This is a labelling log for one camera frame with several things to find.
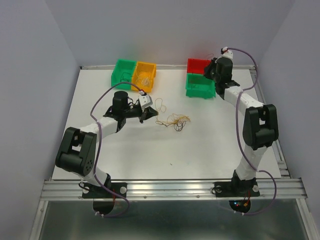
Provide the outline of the red plastic bin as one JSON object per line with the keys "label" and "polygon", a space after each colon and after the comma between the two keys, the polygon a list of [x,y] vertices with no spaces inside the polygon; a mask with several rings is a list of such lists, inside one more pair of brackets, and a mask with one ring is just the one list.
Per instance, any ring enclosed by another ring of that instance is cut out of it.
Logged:
{"label": "red plastic bin", "polygon": [[189,58],[187,60],[187,73],[203,75],[205,68],[211,63],[208,59]]}

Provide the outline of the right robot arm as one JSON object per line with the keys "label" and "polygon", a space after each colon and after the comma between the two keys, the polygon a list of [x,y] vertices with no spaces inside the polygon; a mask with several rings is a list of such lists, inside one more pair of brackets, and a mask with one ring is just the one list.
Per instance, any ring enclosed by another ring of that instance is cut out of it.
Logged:
{"label": "right robot arm", "polygon": [[242,158],[234,170],[226,189],[242,195],[255,186],[256,174],[263,155],[279,137],[277,109],[273,104],[263,104],[245,92],[232,79],[233,61],[230,57],[213,58],[204,68],[204,76],[214,82],[216,93],[235,107],[235,113],[244,117],[242,130],[236,130]]}

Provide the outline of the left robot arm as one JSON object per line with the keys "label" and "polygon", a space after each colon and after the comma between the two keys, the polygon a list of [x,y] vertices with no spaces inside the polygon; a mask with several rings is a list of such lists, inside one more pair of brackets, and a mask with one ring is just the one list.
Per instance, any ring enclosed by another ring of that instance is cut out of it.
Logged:
{"label": "left robot arm", "polygon": [[73,173],[94,186],[100,197],[111,193],[111,176],[97,167],[97,149],[102,139],[119,132],[127,119],[137,118],[140,123],[156,117],[158,112],[152,108],[152,98],[144,91],[139,92],[136,102],[130,102],[125,91],[116,91],[112,105],[99,120],[81,128],[68,127],[62,137],[55,166]]}

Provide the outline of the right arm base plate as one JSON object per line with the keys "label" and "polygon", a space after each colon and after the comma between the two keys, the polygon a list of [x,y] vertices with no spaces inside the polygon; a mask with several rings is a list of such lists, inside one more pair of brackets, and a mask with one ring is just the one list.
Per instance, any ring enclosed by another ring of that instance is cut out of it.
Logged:
{"label": "right arm base plate", "polygon": [[212,192],[217,198],[236,198],[236,197],[259,197],[260,191],[254,191],[253,187],[257,185],[254,181],[216,181],[213,183]]}

